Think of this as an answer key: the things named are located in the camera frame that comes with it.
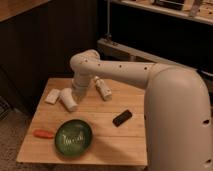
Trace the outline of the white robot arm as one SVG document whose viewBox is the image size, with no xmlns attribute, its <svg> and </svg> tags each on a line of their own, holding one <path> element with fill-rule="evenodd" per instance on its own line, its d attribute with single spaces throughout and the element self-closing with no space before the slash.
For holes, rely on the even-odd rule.
<svg viewBox="0 0 213 171">
<path fill-rule="evenodd" d="M 147 171 L 213 171 L 210 97 L 196 71 L 162 63 L 104 61 L 95 50 L 72 56 L 70 67 L 78 94 L 94 76 L 145 91 Z"/>
</svg>

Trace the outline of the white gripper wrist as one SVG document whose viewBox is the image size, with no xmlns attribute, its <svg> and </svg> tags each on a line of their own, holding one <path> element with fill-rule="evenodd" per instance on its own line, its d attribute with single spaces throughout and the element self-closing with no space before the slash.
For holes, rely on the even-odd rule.
<svg viewBox="0 0 213 171">
<path fill-rule="evenodd" d="M 74 94 L 76 96 L 85 96 L 90 86 L 90 82 L 90 76 L 75 75 L 72 80 L 72 89 Z M 112 98 L 112 92 L 108 85 L 98 76 L 94 77 L 94 82 L 96 89 L 100 93 L 102 99 L 104 101 L 109 101 Z"/>
</svg>

